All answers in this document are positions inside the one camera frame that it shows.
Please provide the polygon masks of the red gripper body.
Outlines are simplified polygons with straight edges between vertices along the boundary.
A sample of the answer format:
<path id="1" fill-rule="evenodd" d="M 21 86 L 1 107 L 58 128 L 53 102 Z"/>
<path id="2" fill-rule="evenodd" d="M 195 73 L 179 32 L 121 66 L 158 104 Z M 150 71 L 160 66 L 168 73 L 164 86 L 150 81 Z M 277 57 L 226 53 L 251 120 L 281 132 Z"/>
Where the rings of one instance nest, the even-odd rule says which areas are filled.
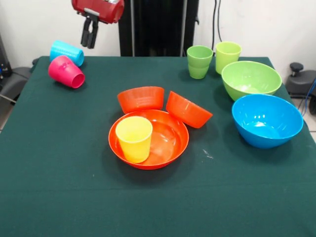
<path id="1" fill-rule="evenodd" d="M 106 24 L 117 23 L 124 11 L 123 0 L 72 0 L 72 6 L 82 16 L 96 18 Z"/>

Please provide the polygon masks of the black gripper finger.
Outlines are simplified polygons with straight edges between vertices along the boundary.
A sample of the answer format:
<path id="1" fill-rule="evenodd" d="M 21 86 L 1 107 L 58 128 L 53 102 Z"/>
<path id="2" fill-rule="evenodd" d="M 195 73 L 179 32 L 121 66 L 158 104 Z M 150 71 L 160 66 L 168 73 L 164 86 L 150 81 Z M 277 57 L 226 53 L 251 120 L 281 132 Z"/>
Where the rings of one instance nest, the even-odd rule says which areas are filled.
<path id="1" fill-rule="evenodd" d="M 87 48 L 93 49 L 98 33 L 98 22 L 90 21 L 87 27 Z"/>
<path id="2" fill-rule="evenodd" d="M 83 30 L 82 30 L 82 35 L 81 35 L 81 45 L 83 47 L 87 47 L 87 42 L 88 42 L 88 37 L 89 37 L 89 26 L 91 23 L 91 19 L 86 17 L 84 25 L 83 25 Z"/>

